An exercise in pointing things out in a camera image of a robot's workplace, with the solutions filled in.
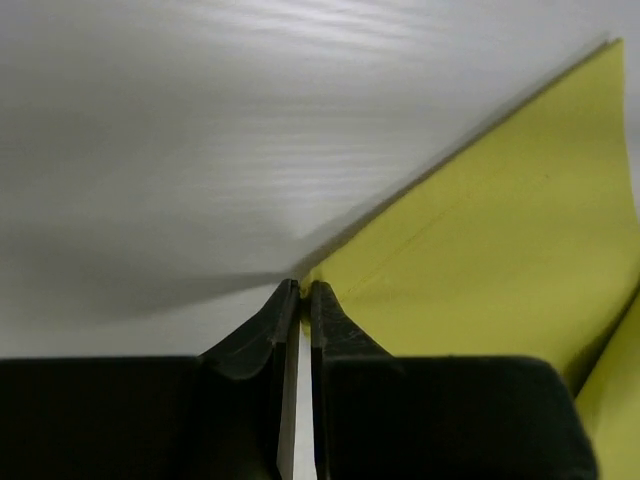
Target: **black plastic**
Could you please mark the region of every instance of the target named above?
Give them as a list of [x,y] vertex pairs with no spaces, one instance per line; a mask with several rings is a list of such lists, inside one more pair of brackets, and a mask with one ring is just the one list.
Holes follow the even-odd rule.
[[572,398],[547,363],[395,358],[326,283],[313,284],[310,308],[320,480],[597,478]]
[[0,361],[0,478],[290,476],[298,301],[282,282],[198,357]]

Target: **yellow folded paper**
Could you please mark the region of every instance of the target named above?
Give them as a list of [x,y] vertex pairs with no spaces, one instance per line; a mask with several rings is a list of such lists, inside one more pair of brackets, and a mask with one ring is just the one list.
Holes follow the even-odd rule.
[[577,388],[640,274],[623,45],[603,49],[318,265],[396,356],[529,354]]
[[635,480],[640,469],[640,296],[577,398],[602,480]]

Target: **white surface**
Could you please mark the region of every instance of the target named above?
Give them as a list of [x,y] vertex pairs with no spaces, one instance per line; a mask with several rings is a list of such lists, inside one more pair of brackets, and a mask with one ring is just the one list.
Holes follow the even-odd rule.
[[316,480],[313,462],[313,406],[311,401],[311,345],[300,332],[298,361],[298,403],[296,407],[296,441],[293,458],[295,480]]
[[607,31],[637,166],[636,5],[3,0],[0,355],[204,350]]

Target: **textured white surface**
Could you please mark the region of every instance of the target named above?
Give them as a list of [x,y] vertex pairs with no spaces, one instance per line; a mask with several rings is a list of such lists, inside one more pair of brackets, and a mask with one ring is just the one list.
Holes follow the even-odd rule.
[[637,166],[636,5],[3,0],[0,355],[204,350],[603,32]]

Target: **yellow paper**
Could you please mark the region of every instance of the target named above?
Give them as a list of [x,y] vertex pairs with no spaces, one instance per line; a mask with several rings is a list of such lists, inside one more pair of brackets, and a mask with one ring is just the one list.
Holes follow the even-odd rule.
[[598,360],[577,404],[602,480],[636,480],[640,469],[640,296]]
[[638,282],[623,45],[567,74],[306,279],[396,356],[529,354],[575,387]]

